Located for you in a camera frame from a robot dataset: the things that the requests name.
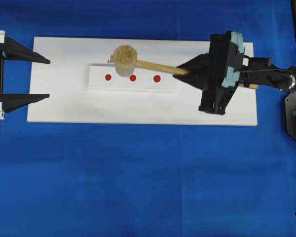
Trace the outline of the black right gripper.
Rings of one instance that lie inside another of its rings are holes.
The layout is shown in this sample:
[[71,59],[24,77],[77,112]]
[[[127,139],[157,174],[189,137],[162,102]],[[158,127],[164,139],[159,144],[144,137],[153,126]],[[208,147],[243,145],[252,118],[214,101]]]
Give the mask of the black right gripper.
[[228,31],[212,34],[210,39],[209,53],[177,66],[189,74],[173,77],[202,90],[199,111],[224,115],[240,79],[245,52],[243,36],[239,32]]

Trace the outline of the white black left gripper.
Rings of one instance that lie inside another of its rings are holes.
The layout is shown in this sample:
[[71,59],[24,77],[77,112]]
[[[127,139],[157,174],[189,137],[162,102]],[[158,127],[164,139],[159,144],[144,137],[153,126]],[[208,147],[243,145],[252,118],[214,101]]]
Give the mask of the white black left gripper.
[[5,37],[5,31],[0,30],[0,120],[4,112],[10,113],[20,107],[49,98],[49,94],[3,94],[4,55],[7,60],[28,61],[50,64],[50,60],[34,52],[10,37]]

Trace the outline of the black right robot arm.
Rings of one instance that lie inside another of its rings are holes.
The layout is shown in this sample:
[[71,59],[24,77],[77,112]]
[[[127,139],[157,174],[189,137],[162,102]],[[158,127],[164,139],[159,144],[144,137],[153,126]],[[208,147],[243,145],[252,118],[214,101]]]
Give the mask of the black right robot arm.
[[249,57],[243,65],[245,47],[241,33],[212,34],[208,53],[179,66],[186,75],[173,77],[202,91],[199,111],[224,115],[240,84],[267,85],[283,91],[296,91],[296,67],[280,69],[271,58]]

